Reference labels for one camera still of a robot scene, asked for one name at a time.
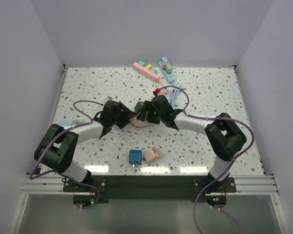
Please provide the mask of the pink patterned cube plug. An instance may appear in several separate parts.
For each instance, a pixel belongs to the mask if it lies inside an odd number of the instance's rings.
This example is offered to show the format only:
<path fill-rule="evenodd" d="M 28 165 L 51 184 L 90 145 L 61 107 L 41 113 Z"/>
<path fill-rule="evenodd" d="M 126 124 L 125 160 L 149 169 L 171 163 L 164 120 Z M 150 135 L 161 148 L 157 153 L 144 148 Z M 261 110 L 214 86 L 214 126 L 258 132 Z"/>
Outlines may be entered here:
<path fill-rule="evenodd" d="M 148 163 L 151 163 L 159 159 L 162 154 L 157 147 L 151 147 L 144 151 L 143 156 Z"/>

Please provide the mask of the blue round socket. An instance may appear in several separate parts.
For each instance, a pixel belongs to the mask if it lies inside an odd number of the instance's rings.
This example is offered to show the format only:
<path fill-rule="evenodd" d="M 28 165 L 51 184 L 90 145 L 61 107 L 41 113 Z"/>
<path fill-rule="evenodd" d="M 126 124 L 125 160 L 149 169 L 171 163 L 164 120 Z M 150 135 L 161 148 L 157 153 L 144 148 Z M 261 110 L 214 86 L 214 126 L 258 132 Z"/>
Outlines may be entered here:
<path fill-rule="evenodd" d="M 58 125 L 62 126 L 62 127 L 69 127 L 72 126 L 73 123 L 68 121 L 68 120 L 60 120 L 57 122 Z"/>

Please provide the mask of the teal cube plug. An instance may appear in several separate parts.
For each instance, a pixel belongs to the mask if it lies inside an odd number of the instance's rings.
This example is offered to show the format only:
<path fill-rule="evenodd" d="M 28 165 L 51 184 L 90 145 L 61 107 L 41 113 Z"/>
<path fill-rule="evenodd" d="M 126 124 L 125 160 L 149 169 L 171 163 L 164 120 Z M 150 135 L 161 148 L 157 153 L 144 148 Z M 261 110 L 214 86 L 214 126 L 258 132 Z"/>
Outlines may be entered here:
<path fill-rule="evenodd" d="M 144 61 L 142 61 L 142 60 L 140 60 L 140 61 L 138 62 L 138 64 L 141 65 L 141 66 L 143 66 L 143 67 L 145 67 L 145 65 L 146 65 L 146 63 L 145 63 Z"/>

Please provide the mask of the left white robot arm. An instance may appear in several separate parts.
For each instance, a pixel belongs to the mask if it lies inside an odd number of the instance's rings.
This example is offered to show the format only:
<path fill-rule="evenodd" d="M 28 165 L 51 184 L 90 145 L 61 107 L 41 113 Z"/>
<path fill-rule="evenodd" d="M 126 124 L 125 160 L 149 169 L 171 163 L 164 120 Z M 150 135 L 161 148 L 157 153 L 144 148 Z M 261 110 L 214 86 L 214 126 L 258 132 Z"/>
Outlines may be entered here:
<path fill-rule="evenodd" d="M 120 129 L 124 128 L 137 115 L 120 101 L 108 100 L 99 105 L 103 106 L 103 109 L 94 117 L 75 108 L 89 118 L 88 122 L 65 127 L 50 125 L 35 150 L 35 167 L 43 164 L 52 172 L 74 180 L 75 187 L 80 191 L 87 191 L 91 187 L 91 172 L 73 160 L 76 146 L 84 141 L 105 136 L 115 125 Z"/>

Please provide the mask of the pink power strip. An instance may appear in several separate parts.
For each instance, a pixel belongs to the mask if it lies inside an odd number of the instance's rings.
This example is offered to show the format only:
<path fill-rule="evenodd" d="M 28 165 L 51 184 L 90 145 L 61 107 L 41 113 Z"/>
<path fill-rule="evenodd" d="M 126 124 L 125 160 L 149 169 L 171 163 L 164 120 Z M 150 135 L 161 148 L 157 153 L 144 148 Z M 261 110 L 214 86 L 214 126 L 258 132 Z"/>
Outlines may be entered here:
<path fill-rule="evenodd" d="M 146 78 L 150 79 L 151 81 L 154 81 L 156 83 L 160 82 L 160 76 L 156 73 L 151 72 L 151 70 L 147 69 L 145 65 L 145 67 L 141 66 L 138 64 L 138 62 L 134 62 L 133 63 L 133 69 L 140 73 L 141 75 L 145 76 Z"/>

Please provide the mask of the dark green cube plug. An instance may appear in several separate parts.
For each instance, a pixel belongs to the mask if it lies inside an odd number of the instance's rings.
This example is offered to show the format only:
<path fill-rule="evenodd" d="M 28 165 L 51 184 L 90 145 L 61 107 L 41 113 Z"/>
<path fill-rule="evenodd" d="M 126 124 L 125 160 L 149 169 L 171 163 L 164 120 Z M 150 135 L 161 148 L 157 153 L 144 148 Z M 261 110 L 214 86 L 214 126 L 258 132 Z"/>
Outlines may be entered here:
<path fill-rule="evenodd" d="M 144 106 L 144 102 L 138 101 L 134 107 L 134 112 L 138 115 L 142 111 L 143 106 Z"/>

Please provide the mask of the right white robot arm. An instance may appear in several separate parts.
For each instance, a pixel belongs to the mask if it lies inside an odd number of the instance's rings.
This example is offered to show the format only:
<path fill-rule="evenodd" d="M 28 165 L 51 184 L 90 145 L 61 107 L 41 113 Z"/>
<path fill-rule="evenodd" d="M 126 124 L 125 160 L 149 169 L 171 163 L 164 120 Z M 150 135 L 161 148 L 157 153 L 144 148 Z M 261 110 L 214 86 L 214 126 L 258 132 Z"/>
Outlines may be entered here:
<path fill-rule="evenodd" d="M 190 117 L 182 109 L 173 109 L 164 95 L 155 96 L 151 101 L 139 101 L 134 112 L 139 123 L 163 123 L 175 130 L 204 134 L 216 155 L 209 172 L 208 187 L 217 192 L 225 186 L 229 165 L 247 142 L 245 134 L 228 114 L 208 118 Z"/>

